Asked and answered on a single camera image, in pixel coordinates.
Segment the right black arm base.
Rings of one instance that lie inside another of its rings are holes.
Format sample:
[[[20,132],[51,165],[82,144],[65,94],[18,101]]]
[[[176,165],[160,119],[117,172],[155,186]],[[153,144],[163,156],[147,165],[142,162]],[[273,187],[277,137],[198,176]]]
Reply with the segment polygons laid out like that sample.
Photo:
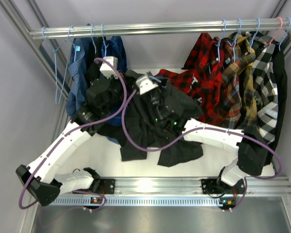
[[[213,198],[220,198],[223,195],[243,194],[245,188],[244,180],[239,180],[234,186],[228,186],[225,183],[217,183],[215,178],[206,178],[201,180],[202,193],[210,195]]]

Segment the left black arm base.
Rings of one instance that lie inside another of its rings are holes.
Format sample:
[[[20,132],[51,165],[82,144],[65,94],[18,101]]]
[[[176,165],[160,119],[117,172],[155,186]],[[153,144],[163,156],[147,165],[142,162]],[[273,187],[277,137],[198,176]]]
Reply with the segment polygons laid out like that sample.
[[[87,189],[78,189],[78,191],[87,191],[98,194],[114,194],[115,179],[101,178],[101,176],[93,169],[87,167],[83,171],[88,172],[94,178],[92,184]]]

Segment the dark grey pinstripe shirt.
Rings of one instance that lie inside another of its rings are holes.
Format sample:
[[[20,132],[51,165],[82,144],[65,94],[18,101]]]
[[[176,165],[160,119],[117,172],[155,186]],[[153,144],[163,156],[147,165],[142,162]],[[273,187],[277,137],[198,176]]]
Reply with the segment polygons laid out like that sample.
[[[162,82],[157,83],[165,87],[168,92],[175,88],[167,77],[158,77]],[[142,148],[161,148],[178,135],[172,129],[172,121],[169,119],[157,122],[157,114],[151,114],[144,95],[136,93],[129,102],[125,116],[125,126],[131,139]],[[180,163],[197,160],[203,156],[203,149],[198,142],[179,140],[172,146],[161,150],[158,165],[171,167]]]

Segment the light blue wire hanger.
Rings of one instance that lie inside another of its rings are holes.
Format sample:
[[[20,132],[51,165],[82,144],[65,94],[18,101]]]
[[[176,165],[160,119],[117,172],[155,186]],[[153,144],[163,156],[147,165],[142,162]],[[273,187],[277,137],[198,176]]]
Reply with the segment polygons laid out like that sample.
[[[151,80],[153,80],[153,81],[155,81],[155,82],[157,82],[157,83],[161,83],[162,81],[159,79],[159,78],[157,78],[157,77],[154,77],[154,76],[152,76],[152,75],[147,75]]]

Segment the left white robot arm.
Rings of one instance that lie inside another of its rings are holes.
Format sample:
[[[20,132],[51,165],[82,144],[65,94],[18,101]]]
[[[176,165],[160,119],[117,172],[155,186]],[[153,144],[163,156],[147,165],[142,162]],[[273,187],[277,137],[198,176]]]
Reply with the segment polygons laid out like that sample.
[[[25,210],[31,207],[22,204],[25,192],[29,192],[41,206],[47,206],[54,202],[59,195],[93,188],[98,184],[98,175],[90,168],[64,175],[57,174],[57,171],[80,145],[101,128],[102,124],[124,112],[127,103],[125,80],[118,71],[110,77],[106,77],[105,80],[111,81],[115,78],[120,81],[123,92],[122,104],[116,112],[86,124],[81,124],[77,119],[72,120],[42,155],[29,165],[20,165],[16,169],[16,174],[23,184],[18,201],[20,209]]]

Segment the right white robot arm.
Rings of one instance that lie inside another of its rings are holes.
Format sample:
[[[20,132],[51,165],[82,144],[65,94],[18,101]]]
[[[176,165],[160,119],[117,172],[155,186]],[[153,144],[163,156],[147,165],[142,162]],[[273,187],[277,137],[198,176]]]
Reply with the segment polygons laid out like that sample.
[[[229,187],[235,186],[239,180],[248,175],[259,176],[261,174],[261,169],[253,171],[241,167],[243,160],[248,159],[246,150],[253,149],[252,146],[243,142],[244,139],[268,149],[268,146],[259,138],[256,130],[251,133],[256,136],[253,138],[242,130],[216,127],[194,119],[194,116],[200,116],[203,113],[200,105],[175,88],[172,89],[172,92],[168,92],[165,87],[154,85],[147,90],[141,88],[140,95],[145,96],[152,111],[157,113],[157,122],[169,119],[172,121],[172,129],[177,131],[178,136],[169,144],[161,147],[161,150],[184,139],[189,142],[211,145],[237,155],[235,160],[222,168],[218,178],[219,183]]]

